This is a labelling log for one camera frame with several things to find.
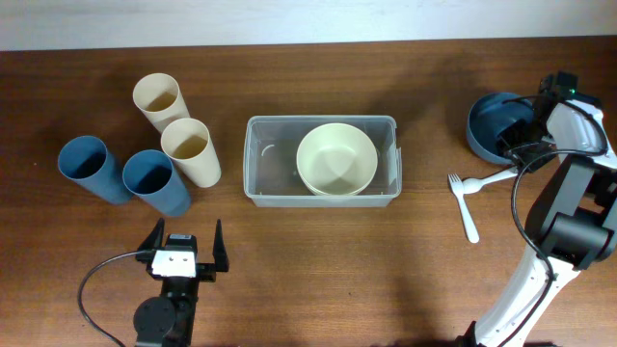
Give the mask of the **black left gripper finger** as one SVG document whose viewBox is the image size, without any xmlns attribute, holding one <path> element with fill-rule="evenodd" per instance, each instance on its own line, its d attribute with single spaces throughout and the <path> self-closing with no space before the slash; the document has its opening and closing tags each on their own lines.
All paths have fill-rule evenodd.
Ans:
<svg viewBox="0 0 617 347">
<path fill-rule="evenodd" d="M 154 254 L 162 247 L 165 228 L 165 219 L 159 218 L 153 230 L 140 244 L 135 254 L 135 259 L 141 263 L 149 263 L 153 260 Z"/>
<path fill-rule="evenodd" d="M 216 271 L 226 273 L 229 270 L 229 259 L 224 241 L 222 221 L 220 219 L 217 220 L 215 227 L 212 255 Z"/>
</svg>

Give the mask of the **blue bowl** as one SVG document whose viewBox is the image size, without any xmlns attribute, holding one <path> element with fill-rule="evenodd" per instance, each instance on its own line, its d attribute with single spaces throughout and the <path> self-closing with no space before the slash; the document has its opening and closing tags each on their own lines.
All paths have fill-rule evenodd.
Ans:
<svg viewBox="0 0 617 347">
<path fill-rule="evenodd" d="M 467 141 L 471 150 L 482 160 L 492 164 L 512 165 L 496 148 L 497 136 L 518 120 L 531 122 L 533 111 L 527 99 L 521 102 L 505 100 L 519 97 L 515 93 L 489 93 L 478 99 L 469 110 Z"/>
</svg>

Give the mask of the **cream bowl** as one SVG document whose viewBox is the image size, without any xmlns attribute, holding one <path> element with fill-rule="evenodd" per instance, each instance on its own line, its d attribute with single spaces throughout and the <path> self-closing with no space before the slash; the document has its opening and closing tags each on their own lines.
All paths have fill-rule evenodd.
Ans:
<svg viewBox="0 0 617 347">
<path fill-rule="evenodd" d="M 299 176 L 317 173 L 377 172 L 378 154 L 370 138 L 358 127 L 332 122 L 310 130 L 298 145 Z"/>
<path fill-rule="evenodd" d="M 317 196 L 355 196 L 375 178 L 376 173 L 360 174 L 347 173 L 317 173 L 301 175 L 306 187 Z"/>
</svg>

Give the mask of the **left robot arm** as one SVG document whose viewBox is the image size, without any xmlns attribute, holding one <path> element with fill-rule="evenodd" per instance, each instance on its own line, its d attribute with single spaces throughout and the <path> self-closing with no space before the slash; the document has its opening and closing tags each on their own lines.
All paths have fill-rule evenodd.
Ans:
<svg viewBox="0 0 617 347">
<path fill-rule="evenodd" d="M 198 262 L 194 235 L 164 234 L 159 219 L 135 255 L 148 274 L 162 282 L 160 294 L 143 301 L 133 316 L 138 346 L 189 346 L 192 342 L 199 286 L 229 270 L 222 223 L 215 227 L 212 263 Z"/>
</svg>

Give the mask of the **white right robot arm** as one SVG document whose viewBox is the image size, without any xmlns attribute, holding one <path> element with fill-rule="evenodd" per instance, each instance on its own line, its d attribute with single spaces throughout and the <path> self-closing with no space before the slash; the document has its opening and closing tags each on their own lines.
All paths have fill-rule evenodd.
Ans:
<svg viewBox="0 0 617 347">
<path fill-rule="evenodd" d="M 615 252 L 616 154 L 603 118 L 601 101 L 563 71 L 532 95 L 490 93 L 469 110 L 469 146 L 504 169 L 484 179 L 449 175 L 467 237 L 479 240 L 464 195 L 511 178 L 511 213 L 525 249 L 499 299 L 456 345 L 524 346 L 556 295 Z"/>
</svg>

